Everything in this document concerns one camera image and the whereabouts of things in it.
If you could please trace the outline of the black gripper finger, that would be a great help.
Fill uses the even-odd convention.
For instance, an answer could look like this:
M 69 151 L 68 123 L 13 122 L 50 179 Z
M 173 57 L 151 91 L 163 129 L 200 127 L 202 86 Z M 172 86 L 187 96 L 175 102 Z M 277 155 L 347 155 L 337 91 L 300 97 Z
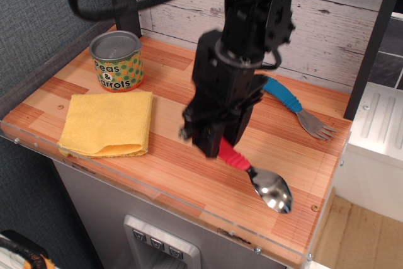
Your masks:
M 207 158 L 216 158 L 224 134 L 225 125 L 221 122 L 203 123 L 196 126 L 192 143 L 201 150 Z
M 236 118 L 235 122 L 226 126 L 224 130 L 224 138 L 235 146 L 241 139 L 251 117 L 253 105 L 243 106 L 241 114 Z

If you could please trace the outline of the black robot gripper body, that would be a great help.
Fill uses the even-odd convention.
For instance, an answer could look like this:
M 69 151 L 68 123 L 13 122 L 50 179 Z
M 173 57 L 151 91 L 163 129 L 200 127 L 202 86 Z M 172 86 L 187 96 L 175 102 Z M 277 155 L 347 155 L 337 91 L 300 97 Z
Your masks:
M 243 106 L 260 102 L 264 80 L 255 71 L 262 63 L 260 53 L 247 58 L 231 52 L 222 41 L 222 32 L 204 33 L 192 74 L 195 96 L 183 112 L 182 138 L 192 140 L 196 126 L 203 123 L 221 122 L 226 128 L 240 116 Z

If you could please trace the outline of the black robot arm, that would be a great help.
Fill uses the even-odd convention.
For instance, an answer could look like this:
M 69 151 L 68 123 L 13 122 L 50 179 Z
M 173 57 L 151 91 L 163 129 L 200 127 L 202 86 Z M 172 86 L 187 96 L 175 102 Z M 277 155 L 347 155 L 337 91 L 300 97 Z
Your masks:
M 204 33 L 196 50 L 192 80 L 195 96 L 183 112 L 181 135 L 215 158 L 222 139 L 236 144 L 262 98 L 264 76 L 256 74 L 294 30 L 292 0 L 225 0 L 222 31 Z

